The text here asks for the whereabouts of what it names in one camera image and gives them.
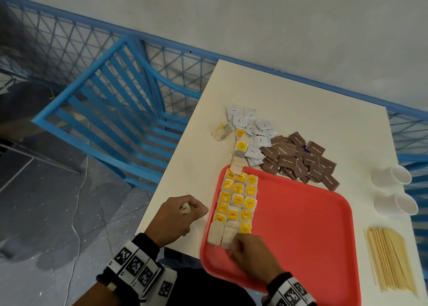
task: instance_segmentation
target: tabletop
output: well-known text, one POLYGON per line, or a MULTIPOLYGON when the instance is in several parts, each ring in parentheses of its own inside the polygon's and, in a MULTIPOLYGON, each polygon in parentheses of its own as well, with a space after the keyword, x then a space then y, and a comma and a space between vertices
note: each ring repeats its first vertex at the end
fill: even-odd
MULTIPOLYGON (((337 163, 336 192, 349 202, 356 242, 362 305, 426 305, 420 260, 410 217, 387 218, 376 212, 378 195, 404 192, 403 186, 380 189, 371 181, 375 169, 397 164, 386 109, 366 101, 219 60, 137 229, 144 232, 170 196, 191 194, 211 207, 219 174, 230 163, 235 137, 216 141, 211 132, 226 122, 226 106, 257 109, 278 134, 298 131, 326 148, 323 156, 337 163), (382 293, 374 283, 363 229, 385 226, 406 240, 419 298, 411 292, 382 293)), ((199 258, 208 216, 168 247, 199 258)))

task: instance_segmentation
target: electrical cord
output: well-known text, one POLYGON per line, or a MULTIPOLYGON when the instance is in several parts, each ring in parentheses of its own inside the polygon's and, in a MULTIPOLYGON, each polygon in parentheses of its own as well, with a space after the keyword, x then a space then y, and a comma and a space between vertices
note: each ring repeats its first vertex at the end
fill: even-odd
MULTIPOLYGON (((90 128, 91 128, 91 122, 88 120, 88 129, 90 129, 90 128)), ((79 191, 78 191, 78 197, 76 199, 76 208, 75 208, 75 210, 73 212, 73 218, 72 218, 72 229, 73 229, 74 234, 78 238, 78 255, 77 255, 76 259, 73 262, 72 274, 71 274, 70 280, 68 281, 68 284, 67 284, 67 293, 66 293, 66 300, 64 301, 64 306, 67 305, 68 295, 70 293, 70 284, 72 282, 72 278, 73 278, 73 274, 74 274, 74 268, 76 266, 76 262, 78 261, 78 258, 79 258, 79 255, 80 255, 80 237, 79 237, 79 235, 78 235, 78 233, 76 231, 76 228, 74 227, 74 216, 76 215, 76 212, 78 211, 80 192, 81 192, 84 184, 86 183, 86 178, 88 177, 88 161, 89 161, 89 155, 86 156, 85 178, 83 179, 82 185, 80 186, 79 191)))

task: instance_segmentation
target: plastic tray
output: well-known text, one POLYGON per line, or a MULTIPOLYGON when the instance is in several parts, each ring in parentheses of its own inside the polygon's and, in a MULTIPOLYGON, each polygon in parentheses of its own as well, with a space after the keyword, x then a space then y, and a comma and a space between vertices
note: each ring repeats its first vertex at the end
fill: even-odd
MULTIPOLYGON (((267 292, 245 274, 221 246, 207 242, 226 166, 219 177, 200 249, 201 263, 213 276, 267 292)), ((312 185, 244 168, 259 177, 252 233, 260 235, 282 268, 290 271, 318 305, 361 305, 354 223, 341 195, 312 185)))

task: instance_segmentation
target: white wall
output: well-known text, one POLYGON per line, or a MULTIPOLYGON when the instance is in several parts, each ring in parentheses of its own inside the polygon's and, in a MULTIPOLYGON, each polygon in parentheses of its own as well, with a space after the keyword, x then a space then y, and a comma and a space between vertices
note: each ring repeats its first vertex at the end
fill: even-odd
POLYGON ((428 110, 428 0, 32 0, 428 110))

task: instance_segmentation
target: white paper cup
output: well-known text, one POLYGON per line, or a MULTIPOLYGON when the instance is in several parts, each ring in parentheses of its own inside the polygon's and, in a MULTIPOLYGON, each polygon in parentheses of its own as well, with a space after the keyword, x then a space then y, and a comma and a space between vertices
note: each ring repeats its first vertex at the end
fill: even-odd
POLYGON ((374 171, 372 181, 377 187, 385 188, 393 184, 409 184, 412 182, 412 175, 401 165, 393 165, 374 171))
POLYGON ((376 210, 385 216, 416 215, 419 211, 418 204, 408 194, 380 196, 374 201, 376 210))

